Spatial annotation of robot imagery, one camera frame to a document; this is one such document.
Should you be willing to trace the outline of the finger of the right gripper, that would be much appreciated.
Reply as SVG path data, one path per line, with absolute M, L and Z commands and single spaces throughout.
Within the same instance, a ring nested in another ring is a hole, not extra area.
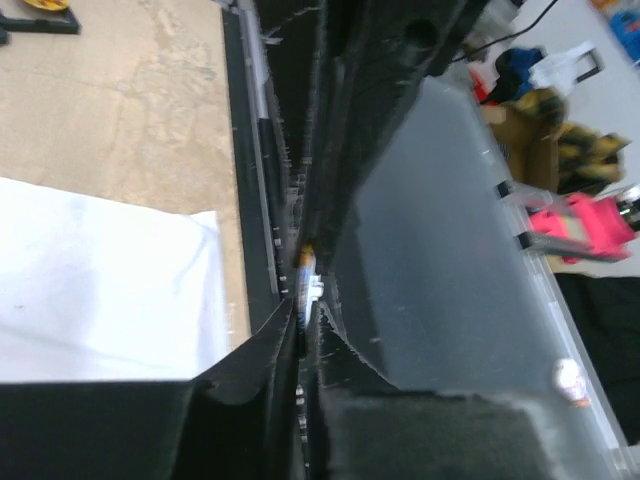
M 481 1 L 259 1 L 286 194 L 285 259 L 334 257 L 352 198 Z

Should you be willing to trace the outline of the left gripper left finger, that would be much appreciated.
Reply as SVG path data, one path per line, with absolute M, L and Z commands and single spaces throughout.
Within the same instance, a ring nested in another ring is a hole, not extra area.
M 296 309 L 191 380 L 5 384 L 5 479 L 286 479 Z

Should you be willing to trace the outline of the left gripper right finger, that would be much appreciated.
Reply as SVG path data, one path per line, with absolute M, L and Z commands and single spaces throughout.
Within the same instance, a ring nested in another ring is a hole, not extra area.
M 314 326 L 317 479 L 562 479 L 534 398 L 402 391 L 325 311 Z

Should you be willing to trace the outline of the round pin brooch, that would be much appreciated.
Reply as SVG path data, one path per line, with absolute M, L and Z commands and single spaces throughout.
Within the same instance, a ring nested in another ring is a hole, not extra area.
M 316 257 L 310 245 L 301 250 L 297 273 L 296 318 L 299 335 L 304 337 L 311 321 L 312 306 L 324 293 L 324 283 L 316 273 Z

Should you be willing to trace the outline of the white shirt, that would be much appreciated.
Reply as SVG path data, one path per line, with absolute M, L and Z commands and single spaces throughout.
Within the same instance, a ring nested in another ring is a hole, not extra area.
M 1 182 L 1 380 L 189 380 L 230 352 L 214 212 Z

